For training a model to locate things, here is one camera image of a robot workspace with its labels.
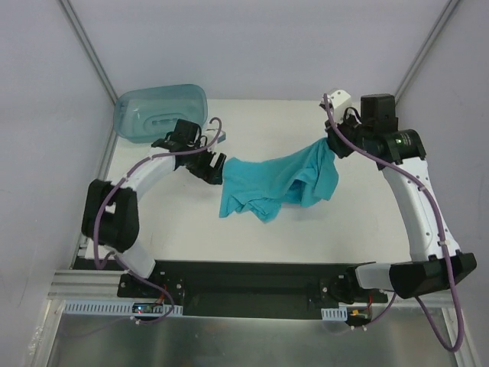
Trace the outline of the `teal t shirt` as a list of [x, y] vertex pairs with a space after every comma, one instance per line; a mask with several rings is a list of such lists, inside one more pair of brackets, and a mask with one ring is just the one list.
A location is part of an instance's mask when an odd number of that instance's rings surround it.
[[253, 213], [274, 220], [282, 205], [309, 208], [330, 200], [338, 185], [335, 154], [324, 138], [281, 158], [262, 162], [228, 160], [222, 172], [219, 216]]

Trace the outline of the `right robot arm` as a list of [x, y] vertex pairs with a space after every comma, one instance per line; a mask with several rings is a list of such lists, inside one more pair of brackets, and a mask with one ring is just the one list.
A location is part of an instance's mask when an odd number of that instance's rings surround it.
[[335, 155], [346, 158], [358, 152], [376, 163], [397, 201], [410, 247], [408, 262], [348, 267], [330, 283], [330, 296], [353, 304], [371, 290], [383, 290], [409, 299], [448, 290], [469, 276], [476, 258], [460, 249], [446, 225], [422, 140], [416, 131], [399, 128], [394, 96], [362, 96], [356, 109], [346, 91], [334, 89], [320, 106], [328, 116], [327, 144]]

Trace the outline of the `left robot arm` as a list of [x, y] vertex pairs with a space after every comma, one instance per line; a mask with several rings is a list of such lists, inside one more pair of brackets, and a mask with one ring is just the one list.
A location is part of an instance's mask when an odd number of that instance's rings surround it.
[[210, 185], [222, 184], [226, 155], [214, 149], [225, 140], [225, 132], [221, 119], [214, 117], [209, 122], [216, 127], [203, 130], [194, 122], [179, 119], [173, 131], [154, 141], [148, 153], [121, 178], [94, 180], [88, 187], [81, 232], [92, 240], [96, 268], [101, 270], [108, 262], [107, 257], [99, 257], [102, 246], [137, 275], [134, 286], [144, 297], [156, 296], [162, 280], [153, 273], [156, 260], [138, 240], [138, 202], [181, 167]]

